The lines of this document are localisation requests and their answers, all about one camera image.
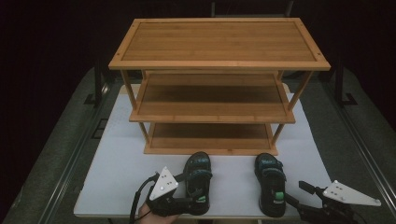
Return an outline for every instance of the dark background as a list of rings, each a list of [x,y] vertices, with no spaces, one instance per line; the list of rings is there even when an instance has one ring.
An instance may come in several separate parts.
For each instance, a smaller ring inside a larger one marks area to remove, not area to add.
[[[210,17],[208,0],[0,0],[1,203],[7,214],[76,86],[106,67],[134,18]],[[217,13],[282,11],[281,0],[218,0]],[[396,130],[390,0],[295,0],[320,49],[343,65]]]

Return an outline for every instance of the gray floor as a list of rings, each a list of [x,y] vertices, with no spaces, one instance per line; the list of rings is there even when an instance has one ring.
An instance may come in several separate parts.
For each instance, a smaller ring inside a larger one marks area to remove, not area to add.
[[[291,91],[299,81],[284,80]],[[339,109],[331,97],[333,83],[322,83],[316,77],[310,80],[301,97],[318,151],[331,180],[381,200],[380,207],[353,206],[367,223],[396,223],[394,207],[388,207],[392,202],[387,203],[388,197],[384,198],[392,191],[384,182],[388,181],[392,188],[396,184],[392,167],[396,162],[396,133],[347,70],[344,83],[345,92],[351,93],[358,105]],[[108,84],[102,103],[94,108],[84,105],[86,97],[94,93],[93,71],[81,80],[4,223],[110,223],[107,219],[75,217],[73,207],[100,141],[93,137],[100,136],[100,129],[95,130],[106,126],[121,85],[119,78]],[[352,123],[345,121],[345,117],[351,118]],[[375,159],[375,164],[370,158],[370,164],[365,162],[367,155]],[[122,219],[111,221],[127,223]]]

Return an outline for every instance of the black slipper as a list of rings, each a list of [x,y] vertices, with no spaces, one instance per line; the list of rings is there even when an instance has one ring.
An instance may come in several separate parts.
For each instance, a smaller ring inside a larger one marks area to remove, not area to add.
[[[254,173],[262,187],[259,205],[268,217],[282,217],[285,214],[286,177],[282,166],[282,162],[268,153],[260,154],[255,161]]]
[[[205,214],[209,210],[209,186],[212,170],[209,156],[205,152],[196,152],[186,162],[183,173],[186,178],[186,196],[193,199],[189,213],[194,216]]]

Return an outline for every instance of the black sandal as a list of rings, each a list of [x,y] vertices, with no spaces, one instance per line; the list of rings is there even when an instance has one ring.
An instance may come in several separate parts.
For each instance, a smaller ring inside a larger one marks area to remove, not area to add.
[[[209,186],[212,170],[209,156],[205,152],[196,152],[189,157],[183,170],[186,177],[186,196],[193,203],[189,213],[194,216],[205,214],[209,210]]]
[[[282,217],[285,214],[285,181],[282,162],[273,155],[262,153],[255,161],[254,173],[262,187],[259,206],[268,217]]]

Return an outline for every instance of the white gripper bracket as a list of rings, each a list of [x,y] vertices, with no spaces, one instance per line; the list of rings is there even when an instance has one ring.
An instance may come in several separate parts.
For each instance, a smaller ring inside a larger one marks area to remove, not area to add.
[[[154,189],[149,195],[149,199],[152,201],[158,199],[164,194],[176,189],[177,186],[178,183],[176,182],[175,178],[168,170],[168,168],[165,166],[161,171],[160,177],[158,177],[158,180],[155,183]]]
[[[353,203],[362,205],[380,206],[378,199],[371,198],[358,192],[340,182],[334,180],[332,184],[323,191],[323,196],[336,200],[340,203]]]

